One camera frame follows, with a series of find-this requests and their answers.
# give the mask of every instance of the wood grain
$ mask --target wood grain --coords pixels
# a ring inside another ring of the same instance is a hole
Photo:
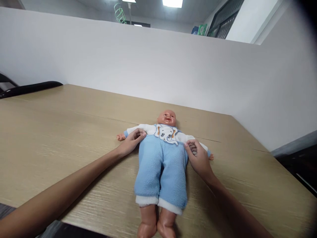
[[[309,229],[315,197],[233,117],[74,85],[0,100],[0,203],[18,207],[119,145],[116,134],[172,109],[180,129],[215,155],[213,170],[275,237]],[[137,151],[106,171],[61,220],[112,237],[135,237]],[[187,166],[182,237],[231,237],[212,193]]]

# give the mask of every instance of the finger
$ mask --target finger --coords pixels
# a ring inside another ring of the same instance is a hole
[[[199,143],[199,141],[197,139],[188,140],[186,143],[187,144],[193,143],[196,146],[197,151],[203,149],[203,147],[201,146],[201,144]]]
[[[140,143],[146,137],[146,133],[142,133],[137,139],[135,139],[135,143]]]
[[[191,151],[191,148],[188,146],[187,143],[184,143],[184,147],[185,147],[185,150],[186,150],[186,152],[188,154],[188,157],[191,159],[194,156],[192,151]]]
[[[135,129],[133,132],[131,132],[130,134],[131,134],[131,136],[132,136],[133,139],[136,139],[139,135],[141,135],[141,134],[143,134],[143,133],[145,133],[144,130],[142,130],[142,129],[140,129],[140,128],[137,128],[137,129]]]

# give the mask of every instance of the black chair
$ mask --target black chair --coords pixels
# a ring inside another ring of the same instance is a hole
[[[8,77],[4,76],[1,73],[0,73],[0,83],[12,84],[12,86],[10,86],[9,89],[0,91],[0,99],[18,96],[22,94],[34,93],[37,91],[55,88],[55,87],[63,85],[62,83],[57,81],[47,81],[47,82],[38,83],[38,84],[18,86],[15,82],[13,82],[12,80],[10,80]]]

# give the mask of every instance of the white cuff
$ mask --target white cuff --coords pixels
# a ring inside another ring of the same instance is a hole
[[[163,207],[163,208],[165,208],[165,209],[169,210],[170,212],[173,212],[177,215],[181,215],[183,213],[181,208],[179,208],[179,207],[177,207],[177,206],[175,206],[175,205],[173,205],[173,204],[171,204],[171,203],[169,203],[161,198],[158,199],[158,206]]]
[[[140,207],[146,207],[150,204],[158,204],[159,200],[157,197],[136,196],[135,202],[139,204]]]

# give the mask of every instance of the window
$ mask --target window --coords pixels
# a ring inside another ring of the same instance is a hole
[[[215,14],[207,36],[225,39],[244,0],[229,0]]]
[[[136,22],[136,21],[132,21],[132,25],[139,25],[139,26],[143,26],[143,27],[151,27],[151,24],[148,23],[142,23],[142,22]]]

